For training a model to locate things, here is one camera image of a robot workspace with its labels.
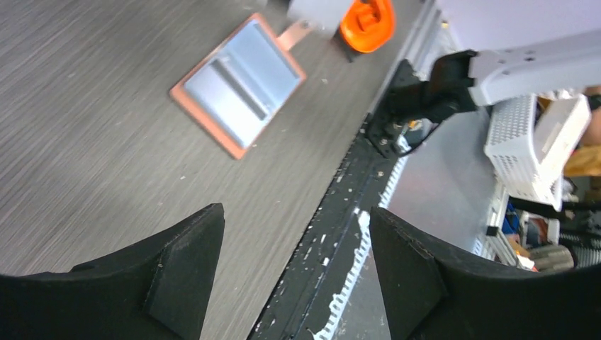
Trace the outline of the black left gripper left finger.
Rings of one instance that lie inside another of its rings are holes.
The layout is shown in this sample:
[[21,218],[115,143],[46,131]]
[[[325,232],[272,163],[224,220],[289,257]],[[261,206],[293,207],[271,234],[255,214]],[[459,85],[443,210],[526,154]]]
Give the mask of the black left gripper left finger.
[[66,273],[1,277],[2,339],[199,339],[224,235],[213,203]]

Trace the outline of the pink leather card holder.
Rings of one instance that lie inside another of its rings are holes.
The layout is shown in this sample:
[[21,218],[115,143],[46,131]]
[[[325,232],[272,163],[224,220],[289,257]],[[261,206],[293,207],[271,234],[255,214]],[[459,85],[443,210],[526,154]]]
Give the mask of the pink leather card holder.
[[171,98],[233,158],[241,159],[301,86],[290,53],[311,30],[296,21],[276,35],[253,13],[169,91]]

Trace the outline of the orange horseshoe toy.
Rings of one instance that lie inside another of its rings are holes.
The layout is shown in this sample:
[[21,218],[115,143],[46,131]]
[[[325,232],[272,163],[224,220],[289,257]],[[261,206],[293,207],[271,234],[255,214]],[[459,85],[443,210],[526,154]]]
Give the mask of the orange horseshoe toy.
[[396,17],[391,0],[356,0],[339,25],[343,41],[360,53],[372,53],[394,35]]

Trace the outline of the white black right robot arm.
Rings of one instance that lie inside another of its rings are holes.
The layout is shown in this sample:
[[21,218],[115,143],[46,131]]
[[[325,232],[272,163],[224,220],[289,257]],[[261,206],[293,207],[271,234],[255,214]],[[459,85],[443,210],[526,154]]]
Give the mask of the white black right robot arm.
[[439,57],[428,80],[391,84],[366,127],[385,158],[404,157],[396,125],[457,113],[526,94],[600,83],[600,29],[505,50],[464,50]]

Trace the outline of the white perforated plastic basket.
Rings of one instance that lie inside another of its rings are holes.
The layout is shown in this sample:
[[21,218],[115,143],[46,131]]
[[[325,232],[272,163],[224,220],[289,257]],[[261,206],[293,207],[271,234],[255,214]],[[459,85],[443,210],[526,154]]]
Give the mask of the white perforated plastic basket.
[[591,119],[588,99],[560,98],[536,112],[535,95],[495,104],[484,153],[509,196],[560,210],[563,168]]

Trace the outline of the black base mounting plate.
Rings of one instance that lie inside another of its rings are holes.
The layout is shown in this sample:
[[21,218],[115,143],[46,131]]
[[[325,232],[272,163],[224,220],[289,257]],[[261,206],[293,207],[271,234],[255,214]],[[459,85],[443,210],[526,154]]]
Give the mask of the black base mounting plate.
[[371,249],[369,211],[388,206],[405,161],[384,157],[366,119],[249,339],[332,339]]

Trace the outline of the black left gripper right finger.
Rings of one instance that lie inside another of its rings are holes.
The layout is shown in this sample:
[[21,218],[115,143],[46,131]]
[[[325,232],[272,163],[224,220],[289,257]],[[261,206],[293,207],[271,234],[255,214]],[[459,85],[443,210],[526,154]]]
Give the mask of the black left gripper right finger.
[[384,208],[369,224],[392,339],[599,339],[600,267],[536,273],[476,256]]

